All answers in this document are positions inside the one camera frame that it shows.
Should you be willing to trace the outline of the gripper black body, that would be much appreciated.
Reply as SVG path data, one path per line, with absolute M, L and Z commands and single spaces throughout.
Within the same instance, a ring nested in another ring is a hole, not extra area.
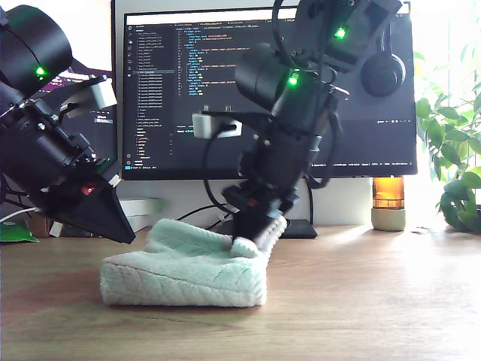
M 1 172 L 41 210 L 70 211 L 104 191 L 111 196 L 119 163 L 98 158 L 83 134 L 27 103 L 1 118 Z
M 266 130 L 240 158 L 239 174 L 244 180 L 226 187 L 223 197 L 245 214 L 284 214 L 297 202 L 296 185 L 309 173 L 318 152 L 318 135 Z

